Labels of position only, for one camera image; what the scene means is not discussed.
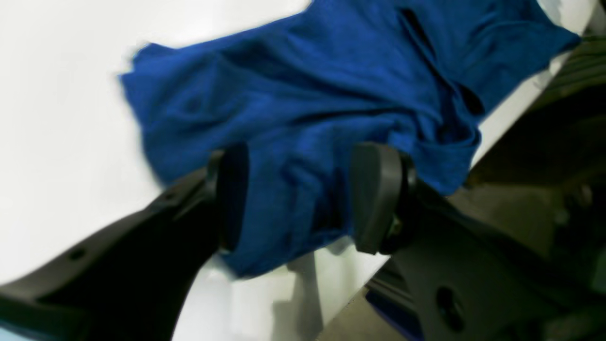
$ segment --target blue towel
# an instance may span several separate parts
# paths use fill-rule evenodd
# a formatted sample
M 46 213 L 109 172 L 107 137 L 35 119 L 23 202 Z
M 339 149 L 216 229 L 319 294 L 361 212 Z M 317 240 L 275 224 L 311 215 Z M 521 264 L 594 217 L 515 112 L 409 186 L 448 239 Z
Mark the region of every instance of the blue towel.
M 251 276 L 351 232 L 357 142 L 406 151 L 455 191 L 485 114 L 578 42 L 536 0 L 315 0 L 214 41 L 149 44 L 121 79 L 164 183 L 248 144 L 241 241 L 225 261 Z

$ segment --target blue part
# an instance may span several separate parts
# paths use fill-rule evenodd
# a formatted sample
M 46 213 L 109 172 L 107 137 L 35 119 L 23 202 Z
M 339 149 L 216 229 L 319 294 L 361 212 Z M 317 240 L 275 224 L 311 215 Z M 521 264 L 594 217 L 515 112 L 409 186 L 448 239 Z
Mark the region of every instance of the blue part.
M 408 152 L 450 194 L 485 114 L 578 42 L 535 0 L 315 0 L 214 41 L 149 44 L 121 79 L 165 184 L 248 143 L 241 242 L 225 261 L 258 275 L 350 232 L 352 145 Z

